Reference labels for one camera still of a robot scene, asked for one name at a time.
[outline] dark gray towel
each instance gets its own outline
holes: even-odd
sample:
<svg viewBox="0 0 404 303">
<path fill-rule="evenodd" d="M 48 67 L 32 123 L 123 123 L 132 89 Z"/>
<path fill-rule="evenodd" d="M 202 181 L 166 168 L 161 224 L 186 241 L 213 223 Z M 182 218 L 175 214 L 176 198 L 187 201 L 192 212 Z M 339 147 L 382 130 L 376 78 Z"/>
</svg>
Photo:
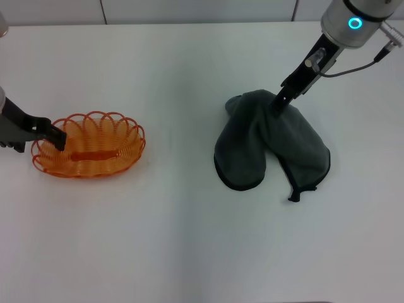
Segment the dark gray towel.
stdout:
<svg viewBox="0 0 404 303">
<path fill-rule="evenodd" d="M 215 166 L 231 189 L 256 187 L 265 176 L 265 151 L 279 159 L 291 186 L 290 201 L 315 191 L 330 170 L 330 151 L 298 109 L 289 105 L 279 118 L 271 114 L 275 95 L 265 90 L 245 93 L 226 103 L 230 120 L 215 147 Z"/>
</svg>

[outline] white tabletop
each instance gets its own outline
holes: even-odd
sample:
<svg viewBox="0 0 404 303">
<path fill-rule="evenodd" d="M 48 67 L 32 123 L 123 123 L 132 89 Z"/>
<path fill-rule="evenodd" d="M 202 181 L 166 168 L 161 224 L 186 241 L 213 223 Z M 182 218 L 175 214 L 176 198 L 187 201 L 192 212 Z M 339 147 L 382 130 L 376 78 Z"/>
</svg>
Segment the white tabletop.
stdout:
<svg viewBox="0 0 404 303">
<path fill-rule="evenodd" d="M 225 102 L 277 93 L 320 34 L 319 23 L 11 28 L 0 85 L 14 103 L 52 120 L 122 112 L 147 146 L 131 170 L 93 181 L 0 150 L 0 302 L 402 300 L 402 50 L 293 102 L 332 162 L 300 203 L 287 201 L 271 155 L 265 180 L 243 193 L 213 165 Z M 378 33 L 330 73 L 371 62 L 385 43 Z"/>
</svg>

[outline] oval basket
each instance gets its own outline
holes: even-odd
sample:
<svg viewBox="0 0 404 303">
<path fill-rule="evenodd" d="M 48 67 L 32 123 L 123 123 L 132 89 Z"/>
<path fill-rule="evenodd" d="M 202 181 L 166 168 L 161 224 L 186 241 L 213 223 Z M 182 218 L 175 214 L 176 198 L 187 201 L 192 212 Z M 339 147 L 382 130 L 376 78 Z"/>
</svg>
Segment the oval basket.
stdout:
<svg viewBox="0 0 404 303">
<path fill-rule="evenodd" d="M 117 112 L 74 114 L 53 123 L 66 134 L 64 151 L 35 141 L 32 163 L 41 172 L 62 178 L 97 178 L 129 169 L 146 146 L 144 129 Z"/>
</svg>

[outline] white wall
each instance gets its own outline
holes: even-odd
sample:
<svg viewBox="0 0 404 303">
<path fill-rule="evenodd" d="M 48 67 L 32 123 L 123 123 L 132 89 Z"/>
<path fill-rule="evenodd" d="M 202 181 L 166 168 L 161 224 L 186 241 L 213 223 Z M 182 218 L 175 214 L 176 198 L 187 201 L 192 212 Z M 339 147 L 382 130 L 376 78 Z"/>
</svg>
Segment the white wall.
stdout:
<svg viewBox="0 0 404 303">
<path fill-rule="evenodd" d="M 318 21 L 330 5 L 331 0 L 300 0 L 296 21 Z M 404 19 L 404 4 L 391 16 L 391 20 Z"/>
<path fill-rule="evenodd" d="M 109 23 L 290 21 L 295 0 L 104 0 Z"/>
<path fill-rule="evenodd" d="M 98 0 L 1 0 L 10 25 L 103 24 Z"/>
<path fill-rule="evenodd" d="M 296 0 L 103 0 L 110 24 L 290 21 Z M 318 21 L 331 0 L 300 0 L 296 21 Z M 99 0 L 1 0 L 10 25 L 103 24 Z M 391 17 L 404 19 L 404 4 Z"/>
</svg>

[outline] blue led ring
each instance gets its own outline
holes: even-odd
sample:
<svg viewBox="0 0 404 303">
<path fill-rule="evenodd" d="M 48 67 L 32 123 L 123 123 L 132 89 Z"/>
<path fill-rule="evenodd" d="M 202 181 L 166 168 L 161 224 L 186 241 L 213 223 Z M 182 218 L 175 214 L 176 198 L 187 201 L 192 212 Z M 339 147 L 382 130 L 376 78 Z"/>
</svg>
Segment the blue led ring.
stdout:
<svg viewBox="0 0 404 303">
<path fill-rule="evenodd" d="M 362 27 L 362 20 L 359 19 L 358 17 L 355 18 L 351 18 L 348 22 L 348 25 L 350 28 L 352 28 L 353 30 L 358 30 Z"/>
</svg>

